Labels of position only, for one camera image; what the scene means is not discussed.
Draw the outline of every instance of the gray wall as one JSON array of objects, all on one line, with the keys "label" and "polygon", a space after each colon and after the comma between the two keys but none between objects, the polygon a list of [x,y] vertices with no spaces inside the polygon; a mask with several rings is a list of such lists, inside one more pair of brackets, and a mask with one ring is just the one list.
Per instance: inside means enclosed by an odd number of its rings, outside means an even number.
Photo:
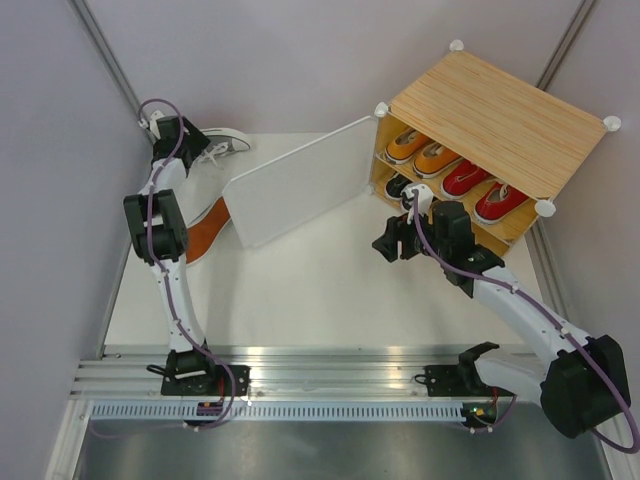
[{"label": "gray wall", "polygon": [[149,145],[64,0],[0,14],[0,469],[44,475]]},{"label": "gray wall", "polygon": [[198,125],[327,132],[463,39],[535,83],[579,0],[87,0],[140,98]]},{"label": "gray wall", "polygon": [[622,129],[608,134],[546,222],[574,321],[624,349],[640,418],[640,2],[600,2],[551,93]]}]

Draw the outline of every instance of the orange shoe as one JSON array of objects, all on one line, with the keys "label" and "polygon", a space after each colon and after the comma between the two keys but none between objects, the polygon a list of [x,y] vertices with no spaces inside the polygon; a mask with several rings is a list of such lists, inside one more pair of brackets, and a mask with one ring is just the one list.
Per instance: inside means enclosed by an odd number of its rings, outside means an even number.
[{"label": "orange shoe", "polygon": [[413,128],[407,128],[387,145],[385,156],[389,163],[402,165],[407,163],[420,147],[429,141],[429,137],[421,134]]},{"label": "orange shoe", "polygon": [[420,178],[433,178],[461,157],[439,143],[427,145],[413,160],[413,171]]}]

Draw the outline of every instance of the wooden shoe rack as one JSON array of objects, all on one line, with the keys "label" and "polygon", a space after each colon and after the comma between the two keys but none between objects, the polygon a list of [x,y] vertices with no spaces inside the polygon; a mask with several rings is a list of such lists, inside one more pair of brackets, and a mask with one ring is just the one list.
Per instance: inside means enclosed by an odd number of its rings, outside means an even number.
[{"label": "wooden shoe rack", "polygon": [[412,161],[388,163],[385,147],[407,126],[530,197],[494,225],[473,215],[493,182],[481,183],[460,200],[473,221],[476,241],[501,256],[538,219],[536,202],[553,201],[608,131],[601,119],[464,51],[449,53],[395,97],[386,115],[376,114],[381,118],[371,181],[376,194],[395,207],[398,203],[385,197],[384,187],[396,171],[427,184],[444,200],[440,185],[455,168],[420,179]]}]

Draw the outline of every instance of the metal frame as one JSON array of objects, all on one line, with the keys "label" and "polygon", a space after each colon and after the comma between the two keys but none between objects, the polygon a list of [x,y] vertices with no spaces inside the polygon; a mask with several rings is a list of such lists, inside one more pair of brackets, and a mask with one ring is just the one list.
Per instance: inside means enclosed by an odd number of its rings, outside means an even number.
[{"label": "metal frame", "polygon": [[91,43],[100,56],[100,60],[109,72],[109,75],[111,75],[118,90],[120,90],[120,93],[124,96],[129,108],[133,114],[137,116],[138,109],[140,108],[140,100],[134,92],[133,87],[131,87],[124,70],[122,70],[120,62],[118,62],[118,59],[113,54],[113,50],[111,50],[111,46],[104,36],[104,33],[102,33],[102,29],[100,25],[98,25],[89,5],[87,5],[85,0],[67,0],[67,3],[71,7],[71,10],[78,16],[80,25],[89,36]]},{"label": "metal frame", "polygon": [[[296,348],[216,347],[231,363],[251,367],[248,400],[297,402],[442,402],[412,380],[427,364],[455,364],[469,345],[445,347]],[[506,347],[524,358],[525,346]],[[163,364],[159,347],[108,347],[102,360],[80,363],[71,399],[167,400],[161,378],[145,370]],[[470,397],[462,401],[477,401]]]},{"label": "metal frame", "polygon": [[82,450],[87,424],[92,408],[91,401],[69,400],[58,432],[49,467],[45,473],[47,480],[73,479],[78,458]]},{"label": "metal frame", "polygon": [[[542,72],[540,79],[536,83],[537,88],[544,91],[549,89],[571,47],[575,44],[578,36],[586,26],[598,2],[599,0],[582,0],[580,2],[556,49],[553,51],[547,66]],[[529,252],[532,254],[531,258],[534,270],[538,277],[538,283],[540,284],[545,302],[549,304],[558,315],[573,319],[573,323],[575,323],[575,315],[571,315],[571,312],[568,311],[567,308],[567,302],[565,301],[567,294],[562,287],[561,277],[558,274],[558,264],[554,260],[551,248],[549,247],[549,239],[544,229],[544,220],[540,219],[537,221],[531,230],[527,232],[525,238],[527,239]]]}]

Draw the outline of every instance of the red shoe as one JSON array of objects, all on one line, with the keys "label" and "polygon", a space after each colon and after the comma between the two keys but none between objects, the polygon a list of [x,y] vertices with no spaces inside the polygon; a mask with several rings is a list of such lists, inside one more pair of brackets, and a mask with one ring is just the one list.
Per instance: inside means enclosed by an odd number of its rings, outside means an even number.
[{"label": "red shoe", "polygon": [[445,177],[440,186],[442,195],[449,200],[459,200],[471,191],[473,187],[484,182],[492,175],[464,159],[460,165]]},{"label": "red shoe", "polygon": [[473,213],[479,222],[493,225],[526,202],[528,198],[520,190],[506,183],[496,182],[484,197],[478,200]]}]

